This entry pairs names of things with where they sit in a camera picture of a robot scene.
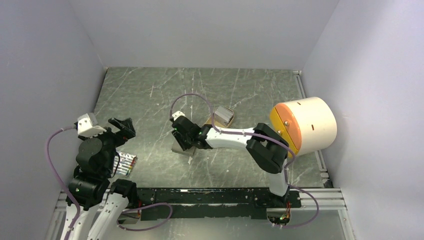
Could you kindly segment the grey card holder wallet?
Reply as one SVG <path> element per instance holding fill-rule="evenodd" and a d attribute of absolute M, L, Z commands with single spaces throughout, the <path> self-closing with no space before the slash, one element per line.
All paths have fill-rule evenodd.
<path fill-rule="evenodd" d="M 171 133 L 172 133 L 172 136 L 174 137 L 171 151 L 174 153 L 192 157 L 195 153 L 195 148 L 192 145 L 190 145 L 185 140 L 185 138 L 176 130 L 173 130 Z"/>

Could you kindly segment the stack of credit cards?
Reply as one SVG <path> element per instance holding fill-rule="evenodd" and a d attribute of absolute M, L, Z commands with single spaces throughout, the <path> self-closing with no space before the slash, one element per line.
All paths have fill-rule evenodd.
<path fill-rule="evenodd" d="M 223 127 L 228 127 L 232 123 L 234 116 L 235 113 L 225 106 L 218 106 L 213 111 L 213 119 L 215 125 L 221 125 Z"/>

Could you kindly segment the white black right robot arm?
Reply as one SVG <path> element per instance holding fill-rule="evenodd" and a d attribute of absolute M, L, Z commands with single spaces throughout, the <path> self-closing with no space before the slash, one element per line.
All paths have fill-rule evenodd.
<path fill-rule="evenodd" d="M 268 175 L 270 202 L 275 207 L 282 207 L 288 202 L 290 187 L 287 183 L 287 158 L 295 153 L 267 124 L 258 123 L 256 127 L 235 129 L 211 124 L 200 127 L 183 115 L 172 116 L 169 120 L 172 122 L 172 135 L 183 150 L 192 147 L 203 150 L 246 150 Z"/>

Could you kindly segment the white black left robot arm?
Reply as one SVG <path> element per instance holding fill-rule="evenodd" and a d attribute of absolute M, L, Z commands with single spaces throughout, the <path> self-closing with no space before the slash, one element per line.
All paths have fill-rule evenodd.
<path fill-rule="evenodd" d="M 119 156 L 117 147 L 136 136 L 133 120 L 110 118 L 108 122 L 118 131 L 98 125 L 91 113 L 80 116 L 72 126 L 82 143 L 67 186 L 63 240 L 101 240 L 108 228 L 118 223 L 124 209 L 141 205 L 136 183 L 125 179 L 110 182 Z"/>

